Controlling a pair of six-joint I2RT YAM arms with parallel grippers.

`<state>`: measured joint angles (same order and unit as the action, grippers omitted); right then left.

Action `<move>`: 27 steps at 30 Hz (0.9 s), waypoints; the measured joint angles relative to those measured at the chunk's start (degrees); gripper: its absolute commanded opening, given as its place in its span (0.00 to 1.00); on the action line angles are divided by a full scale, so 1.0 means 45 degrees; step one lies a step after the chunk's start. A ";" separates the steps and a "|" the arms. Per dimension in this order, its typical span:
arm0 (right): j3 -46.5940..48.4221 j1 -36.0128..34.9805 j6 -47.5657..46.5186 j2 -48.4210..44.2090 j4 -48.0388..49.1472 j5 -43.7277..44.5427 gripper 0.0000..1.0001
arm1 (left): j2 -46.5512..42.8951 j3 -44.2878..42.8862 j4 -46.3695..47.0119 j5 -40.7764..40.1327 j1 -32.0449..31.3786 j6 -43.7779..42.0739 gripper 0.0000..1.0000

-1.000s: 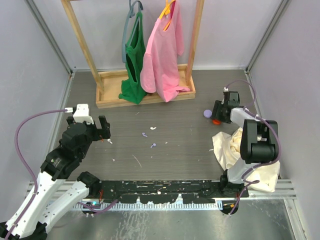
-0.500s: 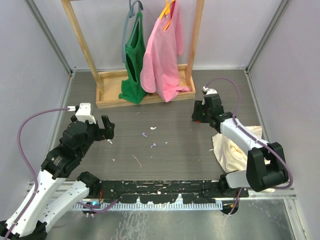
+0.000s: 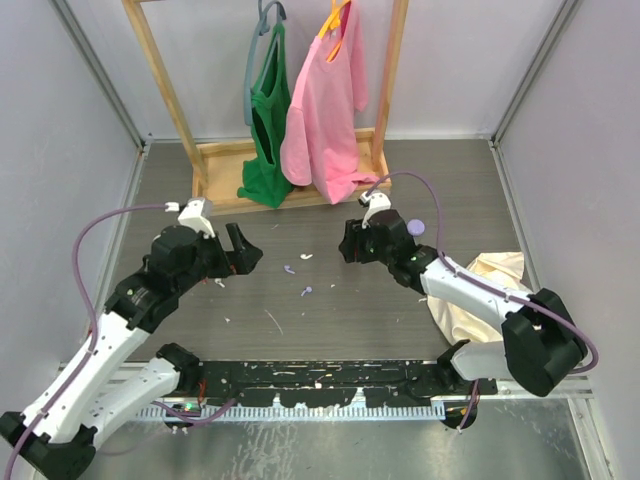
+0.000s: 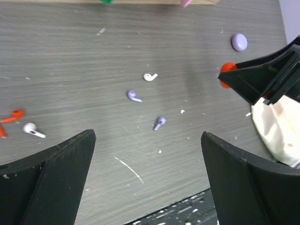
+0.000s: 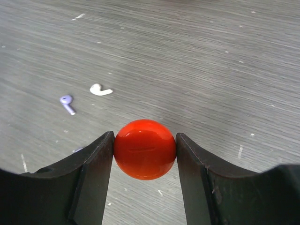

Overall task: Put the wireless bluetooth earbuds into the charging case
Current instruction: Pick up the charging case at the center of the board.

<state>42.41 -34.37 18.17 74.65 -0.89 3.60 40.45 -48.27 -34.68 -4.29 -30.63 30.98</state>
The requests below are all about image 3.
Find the cream cloth bag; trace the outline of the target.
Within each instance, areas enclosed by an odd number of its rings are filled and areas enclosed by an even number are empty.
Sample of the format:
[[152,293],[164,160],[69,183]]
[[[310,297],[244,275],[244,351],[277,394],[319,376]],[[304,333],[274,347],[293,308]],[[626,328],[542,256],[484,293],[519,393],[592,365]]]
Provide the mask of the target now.
[[523,298],[531,292],[521,283],[524,269],[521,252],[482,253],[457,273],[439,260],[430,263],[421,275],[421,286],[431,315],[448,342],[498,342],[506,313],[520,309],[519,304],[463,279],[463,273],[502,293]]

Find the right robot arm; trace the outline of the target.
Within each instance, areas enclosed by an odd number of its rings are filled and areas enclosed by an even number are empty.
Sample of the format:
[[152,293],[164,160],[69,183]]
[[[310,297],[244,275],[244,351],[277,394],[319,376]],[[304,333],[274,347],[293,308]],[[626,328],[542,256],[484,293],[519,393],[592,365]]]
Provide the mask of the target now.
[[459,394],[476,379],[507,378],[547,396],[585,359],[588,349],[560,297],[491,283],[430,246],[418,244],[394,209],[346,221],[339,251],[348,263],[383,264],[401,286],[474,315],[501,338],[460,340],[438,363],[444,390]]

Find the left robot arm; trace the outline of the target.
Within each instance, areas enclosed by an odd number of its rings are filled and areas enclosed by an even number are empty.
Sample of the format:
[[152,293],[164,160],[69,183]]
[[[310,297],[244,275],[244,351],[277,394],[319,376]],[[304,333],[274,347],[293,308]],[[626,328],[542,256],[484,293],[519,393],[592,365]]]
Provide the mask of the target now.
[[197,390],[199,359],[172,343],[121,387],[101,392],[191,288],[206,278],[255,269],[262,250],[237,224],[226,229],[230,251],[216,236],[188,226],[165,228],[142,267],[115,287],[92,336],[54,383],[23,411],[2,415],[2,437],[45,478],[79,478],[106,440],[143,407],[172,392],[188,396]]

